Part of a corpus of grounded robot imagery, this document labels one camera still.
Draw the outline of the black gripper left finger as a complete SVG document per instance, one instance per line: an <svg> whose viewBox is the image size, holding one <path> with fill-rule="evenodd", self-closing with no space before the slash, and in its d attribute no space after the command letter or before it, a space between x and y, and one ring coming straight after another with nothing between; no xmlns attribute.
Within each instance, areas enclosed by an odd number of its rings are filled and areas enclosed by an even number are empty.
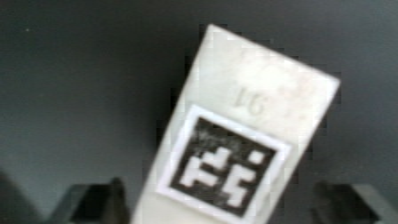
<svg viewBox="0 0 398 224"><path fill-rule="evenodd" d="M120 178L105 184L72 186L52 214L52 224L128 224L127 194Z"/></svg>

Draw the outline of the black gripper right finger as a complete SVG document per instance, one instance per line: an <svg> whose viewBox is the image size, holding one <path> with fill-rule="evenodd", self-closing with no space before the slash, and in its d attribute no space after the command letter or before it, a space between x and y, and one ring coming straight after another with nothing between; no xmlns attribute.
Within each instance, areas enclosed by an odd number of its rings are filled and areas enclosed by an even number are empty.
<svg viewBox="0 0 398 224"><path fill-rule="evenodd" d="M398 209L370 184L319 182L313 224L398 224Z"/></svg>

